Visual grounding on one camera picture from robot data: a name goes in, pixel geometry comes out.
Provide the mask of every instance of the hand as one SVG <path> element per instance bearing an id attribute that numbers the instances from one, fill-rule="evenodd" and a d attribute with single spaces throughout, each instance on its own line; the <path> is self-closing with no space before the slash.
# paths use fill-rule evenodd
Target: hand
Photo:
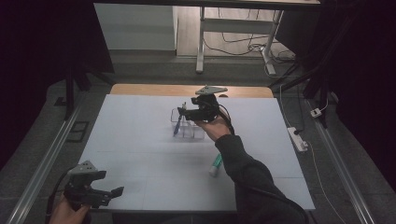
<path id="1" fill-rule="evenodd" d="M 87 204 L 83 204 L 77 211 L 73 210 L 69 201 L 62 194 L 49 224 L 80 224 L 89 210 L 90 206 Z"/>
<path id="2" fill-rule="evenodd" d="M 227 123 L 221 116 L 217 116 L 211 122 L 196 120 L 195 124 L 204 129 L 207 135 L 215 142 L 223 135 L 231 134 Z"/>

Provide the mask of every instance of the power strip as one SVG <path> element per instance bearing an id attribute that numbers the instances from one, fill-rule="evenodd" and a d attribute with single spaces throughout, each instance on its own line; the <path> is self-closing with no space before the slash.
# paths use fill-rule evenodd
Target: power strip
<path id="1" fill-rule="evenodd" d="M 293 142 L 294 146 L 297 148 L 297 150 L 303 152 L 308 150 L 308 144 L 303 141 L 301 136 L 299 134 L 295 134 L 294 132 L 296 129 L 294 127 L 288 128 L 289 135 L 291 138 L 291 141 Z"/>

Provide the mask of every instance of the white table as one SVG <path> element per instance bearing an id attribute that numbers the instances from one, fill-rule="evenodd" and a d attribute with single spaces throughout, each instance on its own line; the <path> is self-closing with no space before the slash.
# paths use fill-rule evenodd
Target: white table
<path id="1" fill-rule="evenodd" d="M 219 153 L 204 140 L 173 137 L 171 110 L 186 96 L 108 95 L 80 162 L 106 170 L 95 189 L 124 186 L 112 211 L 235 211 L 233 181 L 208 170 Z M 304 209 L 315 209 L 276 99 L 219 98 L 248 154 L 262 161 L 276 185 Z"/>

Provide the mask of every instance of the black panel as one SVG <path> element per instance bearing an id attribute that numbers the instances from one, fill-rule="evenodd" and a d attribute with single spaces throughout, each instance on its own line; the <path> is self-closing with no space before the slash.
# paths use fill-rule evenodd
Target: black panel
<path id="1" fill-rule="evenodd" d="M 35 121 L 49 85 L 73 64 L 86 83 L 85 66 L 113 72 L 90 1 L 1 1 L 0 104 L 3 167 Z"/>
<path id="2" fill-rule="evenodd" d="M 339 31 L 348 10 L 349 0 L 321 1 L 320 11 L 285 11 L 276 40 L 296 54 L 306 70 L 315 67 Z"/>
<path id="3" fill-rule="evenodd" d="M 340 100 L 340 120 L 394 189 L 395 9 L 386 1 L 368 1 L 335 52 L 330 70 L 330 87 Z"/>

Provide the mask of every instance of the metal frame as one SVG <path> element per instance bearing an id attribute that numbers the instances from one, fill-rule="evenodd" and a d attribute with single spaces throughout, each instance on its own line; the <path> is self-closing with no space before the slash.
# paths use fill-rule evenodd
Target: metal frame
<path id="1" fill-rule="evenodd" d="M 35 198 L 38 192 L 41 190 L 41 187 L 43 186 L 44 181 L 46 180 L 47 175 L 50 172 L 50 168 L 52 167 L 53 163 L 55 163 L 55 160 L 59 152 L 61 151 L 62 146 L 64 145 L 64 141 L 66 140 L 66 137 L 69 134 L 73 123 L 78 116 L 78 113 L 81 109 L 86 95 L 87 92 L 81 92 L 78 95 L 77 105 L 74 112 L 71 114 L 69 120 L 64 121 L 64 124 L 62 125 L 55 139 L 53 140 L 46 155 L 38 165 L 22 196 L 15 205 L 11 216 L 8 218 L 7 224 L 23 223 L 26 219 L 33 203 L 35 202 Z"/>
<path id="2" fill-rule="evenodd" d="M 305 100 L 305 105 L 308 111 L 313 110 L 314 108 L 309 104 L 308 100 Z M 346 189 L 347 194 L 349 195 L 351 202 L 356 210 L 356 214 L 358 215 L 361 223 L 364 224 L 374 224 L 375 221 L 373 216 L 367 206 L 366 201 L 364 201 L 363 196 L 361 195 L 361 191 L 359 190 L 358 186 L 356 186 L 355 181 L 352 178 L 352 175 L 347 169 L 344 160 L 335 145 L 334 141 L 332 140 L 332 136 L 324 129 L 318 119 L 314 120 L 315 126 L 317 127 L 318 133 L 320 138 L 322 139 L 327 151 L 329 152 L 329 156 L 332 160 L 332 164 L 334 165 L 335 170 L 337 171 L 338 175 L 340 176 L 341 182 Z"/>
<path id="3" fill-rule="evenodd" d="M 268 35 L 265 48 L 262 50 L 262 57 L 265 61 L 268 74 L 274 76 L 276 71 L 269 55 L 272 43 L 276 34 L 277 27 L 280 22 L 283 11 L 275 11 L 273 21 L 242 21 L 228 19 L 205 19 L 205 8 L 200 8 L 200 31 L 197 52 L 196 73 L 204 72 L 204 33 L 220 32 L 220 33 L 238 33 L 238 34 L 258 34 Z"/>

